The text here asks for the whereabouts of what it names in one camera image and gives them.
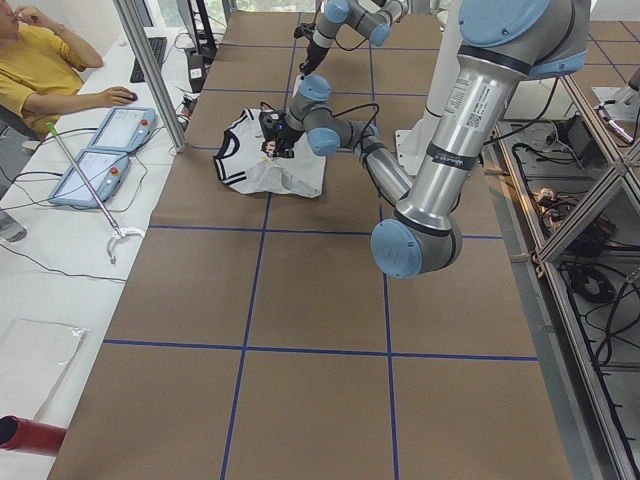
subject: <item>black trim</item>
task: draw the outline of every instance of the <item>black trim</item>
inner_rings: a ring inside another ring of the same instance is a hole
[[[224,182],[226,177],[226,172],[224,171],[224,164],[219,158],[213,157],[213,166],[216,169],[216,174],[218,175],[218,180]]]
[[[371,152],[374,152],[375,150],[379,150],[381,148],[386,148],[383,143],[372,143],[360,151],[360,158],[362,158],[362,161],[365,161]]]
[[[364,20],[364,17],[367,15],[368,12],[363,12],[360,15],[360,18],[358,19],[358,21],[356,22],[355,26],[353,27],[353,29],[358,32],[358,27],[360,26],[360,24],[362,23],[362,20]]]
[[[440,165],[446,165],[452,168],[458,168],[470,172],[475,167],[478,161],[477,157],[465,157],[464,155],[457,155],[452,152],[448,152],[433,143],[430,143],[427,147],[427,155],[433,158],[434,163]]]
[[[247,179],[247,177],[246,177],[246,175],[244,175],[244,172],[241,172],[241,173],[243,174],[243,176],[242,176],[242,177],[237,178],[237,179],[235,179],[235,180],[232,180],[231,182],[225,182],[224,184],[225,184],[227,187],[230,187],[230,186],[231,186],[231,185],[233,185],[234,183],[238,183],[238,182],[242,182],[243,180],[246,180],[246,179]]]
[[[501,53],[486,50],[484,48],[472,47],[471,45],[462,45],[458,50],[458,55],[466,55],[468,57],[478,58],[480,60],[486,60],[487,62],[495,63],[503,67],[510,68],[516,72],[520,72],[523,75],[529,75],[531,71],[531,65],[517,58],[508,57]]]
[[[236,137],[236,135],[229,129],[226,129],[224,131],[224,140],[222,141],[222,146],[220,147],[220,150],[218,150],[218,153],[216,153],[213,156],[214,160],[222,160],[223,158],[229,158],[233,155],[235,155],[238,150],[240,150],[240,140],[238,140],[238,137]],[[233,144],[233,149],[231,150],[231,153],[227,153],[227,150],[229,149],[229,145],[231,144],[231,141],[234,141]]]
[[[438,115],[437,113],[433,113],[431,110],[429,110],[429,107],[425,104],[424,109],[429,112],[429,115],[431,115],[432,117],[437,117],[437,118],[442,118],[442,115]]]
[[[427,235],[432,235],[434,237],[446,237],[451,233],[451,230],[436,230],[435,228],[425,227],[424,225],[420,225],[419,223],[414,222],[413,220],[402,215],[395,208],[393,209],[393,215],[402,223],[404,223],[407,227],[410,227],[418,232],[426,233]]]
[[[449,236],[451,237],[451,255],[449,255],[449,259],[447,260],[447,263],[445,263],[442,266],[442,268],[445,268],[445,267],[448,267],[449,265],[451,265],[453,263],[453,259],[456,256],[456,236],[453,233],[453,229],[449,233]]]

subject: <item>table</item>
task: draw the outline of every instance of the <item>table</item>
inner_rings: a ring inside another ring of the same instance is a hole
[[[185,55],[174,45],[179,29],[150,28],[147,33],[149,36],[168,38],[162,74],[172,103],[177,109],[184,93],[190,92]],[[178,45],[185,41],[179,38]],[[122,85],[138,94],[139,99],[132,106],[154,107],[146,83],[128,83],[133,60],[133,52],[128,42],[124,38],[117,40],[104,56],[104,67],[93,72],[80,93],[99,92],[110,86]],[[106,112],[107,109],[95,109],[65,115],[59,120],[56,128],[62,133],[77,128],[97,127]],[[162,124],[159,117],[158,127]],[[86,146],[92,133],[68,134],[63,138],[69,150],[76,153]],[[137,159],[133,159],[119,191],[107,203],[108,208],[116,212],[113,215],[120,226],[136,226],[146,230],[151,211],[169,174],[174,154],[166,130],[160,129],[137,154]],[[68,166],[69,162],[59,146],[54,141],[49,141],[36,151],[23,171],[44,170],[62,173]],[[52,180],[51,176],[45,175],[22,178],[39,180],[21,183],[32,198],[37,200],[46,199],[57,182],[57,177]],[[0,205],[3,208],[11,208],[28,203],[30,200],[26,194],[13,186]],[[117,213],[129,203],[131,206],[126,212]],[[139,237],[119,242],[115,248],[116,264],[111,265],[106,254],[106,244],[112,229],[100,210],[76,211],[66,207],[32,205],[10,212],[27,228],[28,235],[19,243],[5,245],[37,259],[50,268],[68,273],[126,279],[141,244]],[[3,326],[13,318],[64,323],[90,330],[62,384],[40,419],[45,423],[66,427],[71,421],[102,343],[123,283],[65,278],[49,274],[27,259],[4,249],[0,249],[0,265],[0,291],[3,296],[0,333]],[[53,459],[47,457],[15,453],[14,455],[24,458],[24,461],[21,458],[16,462],[19,465],[14,465],[15,468],[24,470],[14,472],[10,478],[46,478],[53,464]],[[4,480],[9,478],[6,475],[11,475],[11,472],[4,468],[6,465],[3,467],[2,463],[3,457],[0,456],[0,478]]]
[[[411,281],[371,258],[392,213],[352,154],[328,158],[316,199],[217,180],[223,129],[290,100],[306,55],[292,34],[312,18],[230,18],[50,480],[572,478],[576,439],[558,431],[482,170],[455,212],[460,258]],[[336,112],[379,103],[393,145],[423,113],[440,38],[410,15],[316,73]]]

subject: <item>label sticker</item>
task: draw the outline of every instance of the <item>label sticker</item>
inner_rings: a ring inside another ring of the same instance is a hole
[[[500,100],[502,89],[498,85],[482,82],[470,85],[466,78],[458,78],[444,109],[444,115],[453,117],[463,127],[483,131],[488,125],[494,104]]]

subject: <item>black band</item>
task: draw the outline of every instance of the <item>black band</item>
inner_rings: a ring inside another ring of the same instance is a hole
[[[427,105],[425,105],[424,108],[432,117],[442,118],[442,115],[438,115],[437,113],[433,113],[431,110],[429,110],[429,107]]]
[[[430,143],[427,147],[427,155],[433,158],[433,163],[459,168],[460,170],[466,170],[468,172],[473,170],[473,167],[475,167],[478,161],[477,157],[465,157],[447,152],[433,143]]]
[[[502,65],[503,67],[510,68],[516,72],[520,72],[523,75],[529,75],[531,71],[531,65],[522,60],[511,58],[501,53],[492,52],[484,48],[472,47],[471,45],[462,45],[458,50],[458,55],[466,55],[468,57],[479,58],[480,60],[486,60],[496,65]]]
[[[445,263],[442,268],[448,267],[449,265],[451,265],[453,263],[453,260],[456,256],[456,250],[458,249],[458,245],[456,244],[456,235],[455,233],[453,233],[453,230],[451,230],[449,236],[451,237],[451,254],[449,255],[449,258],[447,259],[447,263]]]
[[[437,230],[425,225],[420,225],[419,223],[416,223],[413,220],[405,217],[396,209],[393,210],[393,215],[407,227],[417,230],[418,232],[426,233],[427,235],[431,235],[433,237],[446,237],[449,235],[449,232],[451,232],[451,230]]]
[[[362,158],[362,161],[365,161],[371,152],[373,152],[374,150],[378,150],[380,148],[386,148],[386,147],[381,142],[371,143],[367,145],[365,148],[363,148],[362,150],[360,150],[360,158]]]

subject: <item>metal pole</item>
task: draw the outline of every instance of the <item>metal pole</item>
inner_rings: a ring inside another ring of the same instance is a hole
[[[95,202],[98,204],[98,207],[100,207],[100,210],[102,210],[102,213],[104,213],[105,217],[107,217],[107,220],[109,220],[109,224],[113,227],[113,229],[116,232],[118,232],[119,235],[121,235],[122,231],[120,230],[120,225],[118,225],[118,222],[116,222],[116,219],[113,218],[113,215],[111,215],[111,212],[107,210],[107,207],[105,207],[104,203],[102,202],[102,199],[100,198],[100,195],[98,195],[98,192],[96,191],[96,189],[93,187],[93,185],[91,185],[91,180],[89,180],[87,176],[84,174],[84,172],[82,171],[82,168],[80,168],[80,165],[78,164],[76,159],[73,157],[73,154],[69,151],[67,146],[64,144],[64,142],[58,135],[58,132],[56,131],[53,124],[49,122],[47,123],[47,127],[49,128],[49,131],[51,132],[51,135],[53,136],[55,141],[58,143],[62,151],[65,153],[65,155],[73,165],[73,168],[75,169],[76,173],[82,180],[82,183],[84,183],[85,187],[87,187],[87,190],[89,190],[89,193],[91,194]]]
[[[133,53],[138,59],[140,67],[142,67],[145,81],[147,85],[149,85],[151,94],[156,101],[156,106],[167,127],[167,132],[169,132],[171,136],[176,152],[182,152],[186,146],[184,131],[178,122],[178,117],[171,103],[167,87],[162,79],[160,68],[153,57],[147,35],[142,26],[140,14],[133,0],[113,0],[113,3],[118,11],[120,21],[127,34]]]

